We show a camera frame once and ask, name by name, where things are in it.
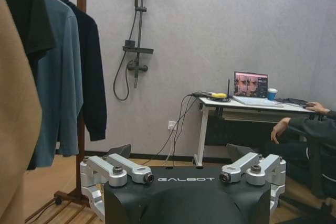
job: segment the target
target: person's arm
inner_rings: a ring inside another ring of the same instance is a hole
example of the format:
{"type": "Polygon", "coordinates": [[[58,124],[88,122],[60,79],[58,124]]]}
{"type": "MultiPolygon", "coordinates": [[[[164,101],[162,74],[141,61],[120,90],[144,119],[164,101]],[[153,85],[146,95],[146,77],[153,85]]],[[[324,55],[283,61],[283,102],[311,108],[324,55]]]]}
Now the person's arm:
{"type": "Polygon", "coordinates": [[[283,118],[280,122],[273,127],[271,132],[271,141],[276,144],[279,144],[277,137],[281,136],[282,133],[288,128],[288,124],[291,118],[283,118]]]}
{"type": "Polygon", "coordinates": [[[336,121],[327,119],[325,121],[315,121],[310,119],[290,119],[288,129],[306,136],[312,137],[319,142],[336,145],[336,121]]]}
{"type": "Polygon", "coordinates": [[[306,109],[318,112],[318,113],[320,113],[322,115],[326,115],[327,118],[336,119],[336,112],[325,108],[319,102],[308,102],[306,109]]]}

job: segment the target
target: desk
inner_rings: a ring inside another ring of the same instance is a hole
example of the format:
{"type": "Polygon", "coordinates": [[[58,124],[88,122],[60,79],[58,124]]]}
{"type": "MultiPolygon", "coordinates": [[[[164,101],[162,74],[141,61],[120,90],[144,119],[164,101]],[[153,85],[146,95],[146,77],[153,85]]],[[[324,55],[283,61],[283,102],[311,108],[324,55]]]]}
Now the desk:
{"type": "Polygon", "coordinates": [[[202,165],[206,128],[208,124],[209,110],[217,110],[226,120],[244,122],[277,123],[282,118],[304,117],[317,115],[295,104],[283,104],[283,108],[244,105],[235,100],[230,102],[216,102],[208,98],[199,98],[203,111],[201,131],[199,133],[198,152],[194,155],[197,166],[202,165]]]}

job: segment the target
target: antenna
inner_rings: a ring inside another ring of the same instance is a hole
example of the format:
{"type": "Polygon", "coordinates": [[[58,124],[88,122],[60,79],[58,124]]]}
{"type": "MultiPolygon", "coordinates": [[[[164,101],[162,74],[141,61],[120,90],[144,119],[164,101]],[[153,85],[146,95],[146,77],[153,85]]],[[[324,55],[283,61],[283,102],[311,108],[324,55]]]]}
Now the antenna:
{"type": "Polygon", "coordinates": [[[230,79],[227,80],[227,97],[231,98],[231,96],[230,96],[230,79]]]}

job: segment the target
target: coffee cup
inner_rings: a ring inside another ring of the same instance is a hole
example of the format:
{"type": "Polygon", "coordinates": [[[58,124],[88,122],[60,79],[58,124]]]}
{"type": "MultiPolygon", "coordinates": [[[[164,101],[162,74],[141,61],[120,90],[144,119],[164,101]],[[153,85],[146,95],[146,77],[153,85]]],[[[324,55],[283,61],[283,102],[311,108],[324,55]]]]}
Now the coffee cup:
{"type": "Polygon", "coordinates": [[[272,89],[272,88],[269,88],[268,89],[268,99],[270,101],[274,101],[276,96],[277,96],[277,93],[278,93],[278,90],[277,89],[272,89]]]}

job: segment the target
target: wheel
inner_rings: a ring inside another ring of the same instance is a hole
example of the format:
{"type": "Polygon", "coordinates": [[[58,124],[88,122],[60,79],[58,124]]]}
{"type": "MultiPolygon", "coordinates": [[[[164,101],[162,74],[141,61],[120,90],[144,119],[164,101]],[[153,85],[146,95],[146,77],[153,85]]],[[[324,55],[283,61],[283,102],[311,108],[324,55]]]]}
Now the wheel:
{"type": "Polygon", "coordinates": [[[56,204],[56,206],[61,205],[61,204],[62,204],[62,199],[61,199],[60,197],[57,197],[57,198],[55,199],[55,204],[56,204]]]}

